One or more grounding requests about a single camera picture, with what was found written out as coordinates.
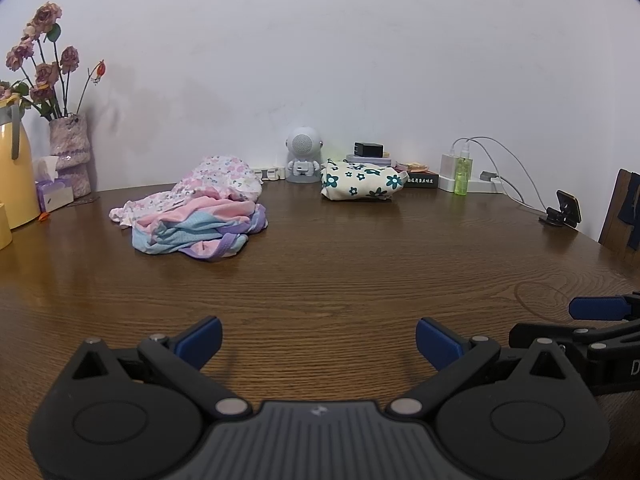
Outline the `cream floral green dress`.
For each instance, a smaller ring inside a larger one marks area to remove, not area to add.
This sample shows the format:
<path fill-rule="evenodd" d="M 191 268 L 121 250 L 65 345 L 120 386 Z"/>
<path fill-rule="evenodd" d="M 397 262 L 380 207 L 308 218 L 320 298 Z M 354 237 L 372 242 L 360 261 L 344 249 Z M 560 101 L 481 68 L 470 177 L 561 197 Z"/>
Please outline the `cream floral green dress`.
<path fill-rule="evenodd" d="M 332 202 L 390 200 L 407 181 L 408 174 L 393 167 L 328 159 L 321 173 L 321 195 Z"/>

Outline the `wooden chair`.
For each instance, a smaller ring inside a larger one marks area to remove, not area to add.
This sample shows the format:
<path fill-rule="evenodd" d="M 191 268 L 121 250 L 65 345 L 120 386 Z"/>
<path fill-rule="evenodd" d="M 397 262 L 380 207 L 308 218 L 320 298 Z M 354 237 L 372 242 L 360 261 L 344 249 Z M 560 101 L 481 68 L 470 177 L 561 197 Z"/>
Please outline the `wooden chair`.
<path fill-rule="evenodd" d="M 639 175 L 621 169 L 599 243 L 617 258 L 638 268 L 639 266 Z"/>

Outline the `black phone holder clamp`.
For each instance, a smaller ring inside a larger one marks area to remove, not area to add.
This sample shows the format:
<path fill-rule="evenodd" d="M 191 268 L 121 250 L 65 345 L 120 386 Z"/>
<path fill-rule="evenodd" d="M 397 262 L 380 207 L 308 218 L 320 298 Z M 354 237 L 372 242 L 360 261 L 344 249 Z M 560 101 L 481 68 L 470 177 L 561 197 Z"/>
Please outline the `black phone holder clamp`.
<path fill-rule="evenodd" d="M 538 221 L 546 226 L 556 226 L 557 228 L 568 226 L 576 230 L 582 223 L 582 211 L 578 199 L 562 190 L 556 191 L 556 198 L 559 202 L 559 208 L 548 207 L 546 213 L 540 216 Z"/>

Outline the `pink blue folded garment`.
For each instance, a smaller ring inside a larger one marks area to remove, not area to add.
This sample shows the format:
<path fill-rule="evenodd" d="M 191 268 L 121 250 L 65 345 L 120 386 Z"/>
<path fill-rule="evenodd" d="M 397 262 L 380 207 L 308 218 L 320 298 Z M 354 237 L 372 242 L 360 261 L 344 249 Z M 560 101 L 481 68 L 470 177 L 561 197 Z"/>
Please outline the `pink blue folded garment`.
<path fill-rule="evenodd" d="M 238 254 L 250 234 L 267 226 L 267 211 L 260 203 L 202 196 L 136 220 L 131 245 L 150 256 L 182 252 L 194 259 L 215 261 Z"/>

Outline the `white power strip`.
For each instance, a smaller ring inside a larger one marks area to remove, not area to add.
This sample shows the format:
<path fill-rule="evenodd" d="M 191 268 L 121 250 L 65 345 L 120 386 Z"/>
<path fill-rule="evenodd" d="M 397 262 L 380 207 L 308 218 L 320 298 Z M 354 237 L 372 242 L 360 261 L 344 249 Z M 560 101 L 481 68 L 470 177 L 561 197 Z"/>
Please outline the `white power strip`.
<path fill-rule="evenodd" d="M 457 156 L 454 154 L 442 154 L 438 173 L 438 188 L 442 191 L 453 193 L 456 181 Z M 468 184 L 469 194 L 502 194 L 503 189 L 496 181 L 471 178 Z"/>

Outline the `dark red tea box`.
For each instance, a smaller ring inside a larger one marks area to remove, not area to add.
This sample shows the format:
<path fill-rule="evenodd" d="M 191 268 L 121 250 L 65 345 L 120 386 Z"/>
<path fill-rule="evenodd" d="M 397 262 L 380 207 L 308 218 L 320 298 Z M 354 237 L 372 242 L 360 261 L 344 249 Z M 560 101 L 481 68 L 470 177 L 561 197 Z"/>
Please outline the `dark red tea box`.
<path fill-rule="evenodd" d="M 429 170 L 420 162 L 408 162 L 408 164 L 398 162 L 395 170 L 406 178 L 406 188 L 438 188 L 438 173 Z"/>

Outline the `pink floral white garment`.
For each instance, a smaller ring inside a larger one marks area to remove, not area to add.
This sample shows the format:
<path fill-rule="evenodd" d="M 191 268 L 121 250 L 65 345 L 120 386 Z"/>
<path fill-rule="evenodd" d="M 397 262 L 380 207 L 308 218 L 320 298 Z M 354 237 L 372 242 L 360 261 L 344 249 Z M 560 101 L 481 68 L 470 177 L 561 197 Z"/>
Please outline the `pink floral white garment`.
<path fill-rule="evenodd" d="M 141 200 L 128 200 L 108 213 L 111 222 L 131 228 L 149 214 L 173 210 L 201 196 L 216 200 L 254 202 L 262 194 L 262 180 L 245 162 L 235 156 L 205 157 L 189 174 L 165 192 Z"/>

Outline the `green spray bottle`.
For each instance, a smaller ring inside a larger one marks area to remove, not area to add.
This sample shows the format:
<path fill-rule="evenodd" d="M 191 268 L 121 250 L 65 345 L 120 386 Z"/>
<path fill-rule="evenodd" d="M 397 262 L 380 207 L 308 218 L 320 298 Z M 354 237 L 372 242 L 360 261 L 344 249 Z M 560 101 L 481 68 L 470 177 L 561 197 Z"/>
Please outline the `green spray bottle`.
<path fill-rule="evenodd" d="M 457 157 L 456 169 L 454 170 L 454 194 L 457 196 L 468 194 L 472 166 L 473 159 L 470 157 L 470 147 L 469 144 L 465 144 Z"/>

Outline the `white block letters ornament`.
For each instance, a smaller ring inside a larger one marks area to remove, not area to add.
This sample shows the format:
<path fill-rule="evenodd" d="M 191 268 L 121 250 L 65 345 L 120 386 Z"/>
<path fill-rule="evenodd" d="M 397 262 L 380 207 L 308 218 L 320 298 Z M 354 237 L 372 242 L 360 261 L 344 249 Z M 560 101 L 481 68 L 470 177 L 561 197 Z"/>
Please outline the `white block letters ornament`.
<path fill-rule="evenodd" d="M 286 178 L 285 169 L 283 167 L 271 168 L 254 168 L 254 174 L 262 182 L 279 181 Z"/>

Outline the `purple tissue box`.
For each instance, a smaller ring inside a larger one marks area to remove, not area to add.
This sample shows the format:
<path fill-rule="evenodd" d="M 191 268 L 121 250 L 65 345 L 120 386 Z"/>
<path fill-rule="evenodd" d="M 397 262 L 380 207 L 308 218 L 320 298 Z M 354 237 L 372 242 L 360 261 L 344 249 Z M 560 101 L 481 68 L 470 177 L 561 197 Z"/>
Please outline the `purple tissue box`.
<path fill-rule="evenodd" d="M 74 201 L 70 179 L 58 174 L 57 163 L 58 156 L 40 157 L 32 163 L 41 212 L 52 212 Z"/>

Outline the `grey tin box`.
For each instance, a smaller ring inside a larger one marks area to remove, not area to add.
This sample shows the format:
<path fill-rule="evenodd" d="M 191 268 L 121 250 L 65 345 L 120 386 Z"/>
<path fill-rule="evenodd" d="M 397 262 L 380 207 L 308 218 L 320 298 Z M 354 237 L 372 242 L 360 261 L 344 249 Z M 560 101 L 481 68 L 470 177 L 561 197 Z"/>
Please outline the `grey tin box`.
<path fill-rule="evenodd" d="M 393 159 L 389 157 L 363 157 L 349 154 L 345 156 L 345 160 L 350 164 L 375 165 L 382 167 L 391 167 L 394 164 Z"/>

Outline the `small black box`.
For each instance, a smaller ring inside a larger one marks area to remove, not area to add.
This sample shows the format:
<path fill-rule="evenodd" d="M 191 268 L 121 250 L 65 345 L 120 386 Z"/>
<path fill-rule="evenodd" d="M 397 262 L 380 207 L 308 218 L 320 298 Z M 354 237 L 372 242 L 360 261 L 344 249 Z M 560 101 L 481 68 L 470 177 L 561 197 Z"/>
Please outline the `small black box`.
<path fill-rule="evenodd" d="M 355 142 L 354 155 L 357 157 L 382 158 L 384 146 L 378 143 Z"/>

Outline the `yellow thermos jug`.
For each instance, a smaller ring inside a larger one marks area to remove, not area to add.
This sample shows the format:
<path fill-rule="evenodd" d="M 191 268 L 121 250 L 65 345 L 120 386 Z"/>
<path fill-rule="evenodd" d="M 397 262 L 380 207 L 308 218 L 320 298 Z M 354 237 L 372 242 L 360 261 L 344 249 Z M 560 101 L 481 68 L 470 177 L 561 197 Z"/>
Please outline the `yellow thermos jug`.
<path fill-rule="evenodd" d="M 0 198 L 11 230 L 40 215 L 32 151 L 22 116 L 17 99 L 1 101 Z"/>

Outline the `white astronaut figurine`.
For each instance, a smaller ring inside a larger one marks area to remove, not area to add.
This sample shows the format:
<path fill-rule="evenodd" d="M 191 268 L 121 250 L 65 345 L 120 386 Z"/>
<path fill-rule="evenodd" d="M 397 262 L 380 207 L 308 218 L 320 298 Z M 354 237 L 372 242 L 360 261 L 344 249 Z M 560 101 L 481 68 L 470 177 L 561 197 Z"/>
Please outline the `white astronaut figurine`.
<path fill-rule="evenodd" d="M 320 155 L 323 142 L 311 127 L 294 129 L 285 141 L 288 162 L 285 180 L 290 183 L 317 183 L 321 180 Z"/>

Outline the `pink rose bouquet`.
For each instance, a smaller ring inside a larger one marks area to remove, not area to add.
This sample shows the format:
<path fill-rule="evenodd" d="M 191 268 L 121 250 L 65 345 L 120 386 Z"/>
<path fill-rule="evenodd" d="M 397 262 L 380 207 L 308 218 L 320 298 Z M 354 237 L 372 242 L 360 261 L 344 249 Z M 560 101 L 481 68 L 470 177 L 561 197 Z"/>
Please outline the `pink rose bouquet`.
<path fill-rule="evenodd" d="M 70 105 L 70 78 L 80 70 L 80 56 L 73 46 L 58 46 L 62 16 L 57 3 L 43 3 L 26 23 L 21 39 L 6 52 L 4 66 L 15 80 L 1 81 L 2 106 L 17 104 L 20 110 L 35 110 L 52 122 L 78 115 L 90 84 L 96 86 L 103 79 L 106 62 L 99 60 L 88 68 L 76 106 Z"/>

